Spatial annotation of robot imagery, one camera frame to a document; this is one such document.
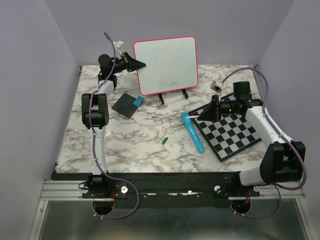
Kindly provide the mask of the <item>white whiteboard marker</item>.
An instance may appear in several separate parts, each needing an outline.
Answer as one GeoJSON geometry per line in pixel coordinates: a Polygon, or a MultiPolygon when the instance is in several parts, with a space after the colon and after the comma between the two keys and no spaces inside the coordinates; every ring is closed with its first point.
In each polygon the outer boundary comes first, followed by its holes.
{"type": "Polygon", "coordinates": [[[192,116],[187,116],[185,117],[186,119],[197,119],[199,116],[198,115],[192,115],[192,116]]]}

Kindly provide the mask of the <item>pink framed whiteboard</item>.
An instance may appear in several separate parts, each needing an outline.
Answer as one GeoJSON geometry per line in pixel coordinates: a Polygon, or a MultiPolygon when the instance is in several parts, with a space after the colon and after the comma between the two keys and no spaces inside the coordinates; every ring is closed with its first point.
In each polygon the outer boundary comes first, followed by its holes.
{"type": "Polygon", "coordinates": [[[143,96],[194,88],[199,84],[194,36],[136,41],[133,53],[137,61],[146,64],[137,71],[143,96]]]}

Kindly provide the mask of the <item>green marker cap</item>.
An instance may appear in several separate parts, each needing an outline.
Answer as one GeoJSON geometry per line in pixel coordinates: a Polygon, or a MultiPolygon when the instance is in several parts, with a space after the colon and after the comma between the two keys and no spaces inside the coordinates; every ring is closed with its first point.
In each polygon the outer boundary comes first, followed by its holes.
{"type": "Polygon", "coordinates": [[[167,142],[167,140],[168,140],[168,137],[165,137],[161,143],[164,145],[167,142]]]}

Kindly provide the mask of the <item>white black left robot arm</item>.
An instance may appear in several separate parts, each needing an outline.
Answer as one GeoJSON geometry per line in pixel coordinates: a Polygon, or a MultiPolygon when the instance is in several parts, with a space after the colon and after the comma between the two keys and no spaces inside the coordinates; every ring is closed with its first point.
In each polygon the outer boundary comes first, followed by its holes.
{"type": "Polygon", "coordinates": [[[105,150],[105,133],[109,124],[108,96],[117,87],[117,73],[134,72],[146,64],[132,58],[127,52],[122,53],[120,58],[102,54],[98,57],[98,63],[100,72],[97,87],[93,93],[81,96],[81,118],[88,130],[91,155],[86,188],[92,196],[108,198],[114,193],[114,188],[105,176],[108,172],[105,150]]]}

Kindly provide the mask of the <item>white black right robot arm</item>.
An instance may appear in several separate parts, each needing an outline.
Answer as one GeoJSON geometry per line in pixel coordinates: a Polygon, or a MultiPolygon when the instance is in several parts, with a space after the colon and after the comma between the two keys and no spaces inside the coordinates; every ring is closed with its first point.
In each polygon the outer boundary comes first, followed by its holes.
{"type": "Polygon", "coordinates": [[[238,179],[230,183],[230,191],[241,196],[253,185],[278,185],[279,183],[306,180],[304,157],[306,147],[294,141],[279,129],[269,115],[266,105],[254,99],[248,81],[233,84],[234,100],[221,101],[214,94],[209,104],[196,118],[198,121],[217,123],[232,114],[240,114],[257,132],[266,147],[260,166],[241,171],[238,179]]]}

